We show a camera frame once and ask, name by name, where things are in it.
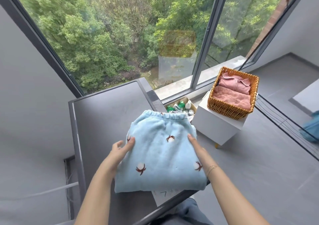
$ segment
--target brick wall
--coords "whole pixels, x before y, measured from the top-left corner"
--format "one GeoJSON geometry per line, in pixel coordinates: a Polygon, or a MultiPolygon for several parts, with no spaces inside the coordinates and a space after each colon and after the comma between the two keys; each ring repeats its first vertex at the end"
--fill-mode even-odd
{"type": "Polygon", "coordinates": [[[283,13],[287,5],[286,0],[280,0],[277,8],[274,10],[272,15],[270,16],[268,22],[266,23],[265,27],[261,31],[260,35],[254,42],[253,46],[249,50],[248,54],[246,55],[246,58],[249,57],[249,55],[253,52],[253,50],[258,46],[258,44],[261,42],[261,40],[266,36],[266,34],[269,32],[269,30],[272,28],[272,26],[275,24],[275,22],[278,20],[280,15],[283,13]]]}

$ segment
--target hand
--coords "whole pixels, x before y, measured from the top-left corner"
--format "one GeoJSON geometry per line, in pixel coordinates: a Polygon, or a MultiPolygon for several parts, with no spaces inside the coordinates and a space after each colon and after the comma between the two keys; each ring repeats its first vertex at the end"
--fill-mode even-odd
{"type": "Polygon", "coordinates": [[[191,134],[187,135],[190,143],[193,145],[195,153],[199,159],[199,162],[202,164],[205,174],[209,171],[209,167],[216,165],[217,163],[213,160],[210,154],[204,149],[191,134]]]}
{"type": "Polygon", "coordinates": [[[106,169],[106,175],[112,181],[112,179],[116,175],[117,166],[122,161],[122,159],[125,157],[126,153],[130,151],[134,144],[135,144],[135,138],[131,137],[130,141],[124,146],[120,147],[122,145],[123,141],[118,141],[112,146],[112,150],[110,151],[109,155],[105,158],[105,160],[100,165],[99,169],[106,169]]]}

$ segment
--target window sill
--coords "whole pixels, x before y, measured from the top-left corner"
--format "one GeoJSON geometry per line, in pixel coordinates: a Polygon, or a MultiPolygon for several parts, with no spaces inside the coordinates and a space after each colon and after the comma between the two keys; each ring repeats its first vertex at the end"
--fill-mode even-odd
{"type": "MultiPolygon", "coordinates": [[[[219,73],[219,70],[223,66],[234,69],[234,68],[241,66],[245,62],[245,60],[246,60],[245,57],[238,56],[238,57],[230,59],[226,62],[220,63],[216,66],[213,66],[211,68],[203,70],[201,72],[200,77],[199,77],[198,83],[200,84],[202,82],[205,82],[205,81],[217,76],[219,73]]],[[[163,86],[163,87],[155,90],[155,93],[157,94],[157,96],[159,97],[160,100],[163,100],[163,99],[168,98],[170,96],[173,96],[177,93],[180,93],[184,90],[187,90],[190,87],[190,82],[192,81],[192,77],[193,76],[191,75],[191,76],[188,76],[184,79],[181,79],[181,80],[178,80],[174,83],[171,83],[167,86],[163,86]]]]}

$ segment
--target window frame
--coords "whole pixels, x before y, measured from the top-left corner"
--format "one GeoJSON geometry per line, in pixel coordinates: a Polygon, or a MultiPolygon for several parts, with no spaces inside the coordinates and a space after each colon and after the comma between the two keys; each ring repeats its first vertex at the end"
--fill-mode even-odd
{"type": "MultiPolygon", "coordinates": [[[[212,12],[202,41],[199,57],[197,58],[197,62],[194,64],[190,87],[186,90],[175,93],[170,97],[164,98],[163,100],[161,100],[163,104],[173,102],[193,92],[198,94],[200,94],[200,90],[202,90],[202,92],[205,92],[207,89],[210,89],[210,85],[214,83],[216,77],[213,77],[200,84],[198,84],[198,80],[201,74],[201,67],[207,57],[208,50],[213,40],[214,33],[216,31],[222,10],[224,8],[225,1],[226,0],[214,0],[212,12]]],[[[283,12],[273,28],[270,29],[268,36],[259,43],[255,51],[249,58],[247,58],[243,65],[237,67],[236,69],[242,70],[254,65],[257,62],[259,57],[265,51],[269,43],[273,40],[279,29],[283,26],[283,24],[288,19],[299,2],[300,0],[291,0],[287,10],[283,12]]],[[[72,74],[67,70],[62,60],[51,47],[49,42],[46,40],[45,36],[42,34],[38,26],[31,19],[25,8],[22,6],[21,2],[19,0],[0,0],[0,5],[9,14],[16,25],[22,30],[22,32],[26,35],[30,42],[36,47],[40,54],[45,58],[48,64],[55,70],[58,76],[75,95],[75,97],[80,98],[85,96],[82,88],[76,82],[72,74]]]]}

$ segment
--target black table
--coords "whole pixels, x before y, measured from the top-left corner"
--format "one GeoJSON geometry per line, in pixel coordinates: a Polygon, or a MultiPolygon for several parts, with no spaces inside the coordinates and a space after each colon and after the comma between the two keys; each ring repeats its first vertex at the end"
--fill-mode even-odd
{"type": "MultiPolygon", "coordinates": [[[[167,112],[145,78],[69,102],[81,201],[113,143],[125,140],[131,123],[145,110],[167,112]]],[[[109,225],[148,224],[196,191],[183,191],[157,207],[150,191],[114,193],[109,225]]]]}

